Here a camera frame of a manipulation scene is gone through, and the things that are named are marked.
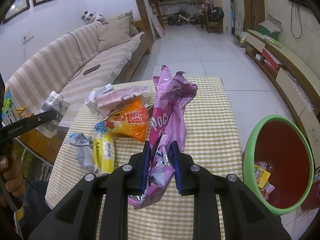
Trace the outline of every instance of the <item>thumb nail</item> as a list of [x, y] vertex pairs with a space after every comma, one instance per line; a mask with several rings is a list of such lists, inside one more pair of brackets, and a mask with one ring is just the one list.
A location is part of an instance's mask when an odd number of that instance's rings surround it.
[[0, 168], [4, 168], [7, 164], [6, 158], [2, 155], [0, 156]]

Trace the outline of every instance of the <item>sofa backrest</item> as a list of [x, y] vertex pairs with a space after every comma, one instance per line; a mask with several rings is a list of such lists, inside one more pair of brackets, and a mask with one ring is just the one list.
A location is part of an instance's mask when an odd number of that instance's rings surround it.
[[56, 39], [13, 74], [6, 86], [16, 99], [17, 107], [27, 106], [31, 112], [38, 114], [52, 91], [60, 93], [81, 68], [82, 58], [83, 64], [86, 64], [98, 54], [96, 27], [99, 24], [95, 22], [85, 25], [71, 31], [74, 36], [67, 33]]

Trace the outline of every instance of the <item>tile floor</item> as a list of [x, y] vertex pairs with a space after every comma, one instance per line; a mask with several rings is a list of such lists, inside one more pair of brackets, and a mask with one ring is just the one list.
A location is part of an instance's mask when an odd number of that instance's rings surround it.
[[[184, 71], [188, 77], [220, 77], [227, 92], [239, 131], [242, 150], [255, 125], [264, 117], [279, 114], [293, 120], [276, 89], [226, 34], [208, 34], [199, 25], [168, 26], [163, 39], [156, 40], [150, 55], [145, 55], [131, 81], [150, 80], [159, 75], [161, 65], [171, 73]], [[317, 210], [300, 208], [281, 217], [292, 240], [298, 240]]]

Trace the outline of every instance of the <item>silver bolt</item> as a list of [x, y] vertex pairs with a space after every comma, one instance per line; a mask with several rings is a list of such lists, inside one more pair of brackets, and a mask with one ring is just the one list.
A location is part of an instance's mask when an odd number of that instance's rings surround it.
[[191, 166], [191, 170], [192, 171], [199, 171], [200, 170], [200, 166], [199, 165], [192, 165]]
[[131, 171], [131, 170], [132, 170], [132, 166], [129, 165], [129, 164], [126, 164], [125, 166], [122, 167], [122, 169], [123, 169], [124, 171]]
[[84, 177], [84, 179], [86, 180], [86, 181], [91, 181], [91, 180], [93, 180], [94, 179], [94, 175], [93, 174], [87, 174], [85, 177]]
[[229, 175], [228, 175], [228, 180], [230, 180], [230, 181], [236, 181], [236, 180], [237, 180], [237, 176], [234, 175], [234, 174], [229, 174]]

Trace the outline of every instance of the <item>green box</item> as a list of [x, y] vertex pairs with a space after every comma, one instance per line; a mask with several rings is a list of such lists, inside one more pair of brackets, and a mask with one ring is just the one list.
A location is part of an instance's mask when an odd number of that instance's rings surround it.
[[266, 27], [261, 26], [261, 25], [259, 25], [258, 32], [260, 32], [263, 35], [267, 35], [267, 36], [275, 39], [276, 41], [278, 40], [279, 33], [280, 33], [280, 32], [270, 33], [270, 31]]

